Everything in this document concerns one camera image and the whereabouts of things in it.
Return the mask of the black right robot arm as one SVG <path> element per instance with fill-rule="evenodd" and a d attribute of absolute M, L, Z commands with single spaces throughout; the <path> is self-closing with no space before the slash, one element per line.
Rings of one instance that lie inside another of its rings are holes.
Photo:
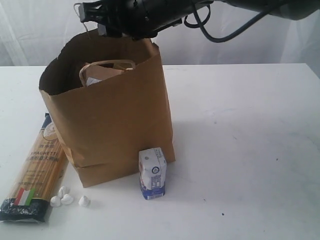
<path fill-rule="evenodd" d="M 130 36 L 134 39 L 153 38 L 158 32 L 174 25 L 185 24 L 200 29 L 213 43 L 230 41 L 267 15 L 301 20 L 319 10 L 318 0 L 227 0 L 226 4 L 257 12 L 234 32 L 224 37 L 213 37 L 205 29 L 198 10 L 209 8 L 211 0 L 104 0 L 97 20 L 105 26 L 108 37 Z"/>

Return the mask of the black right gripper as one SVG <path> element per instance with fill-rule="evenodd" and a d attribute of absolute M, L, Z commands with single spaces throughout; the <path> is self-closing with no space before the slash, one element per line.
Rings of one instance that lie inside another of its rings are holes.
<path fill-rule="evenodd" d="M 104 37 L 154 38 L 162 30 L 182 23 L 192 13 L 189 0 L 106 0 L 104 23 L 98 34 Z"/>

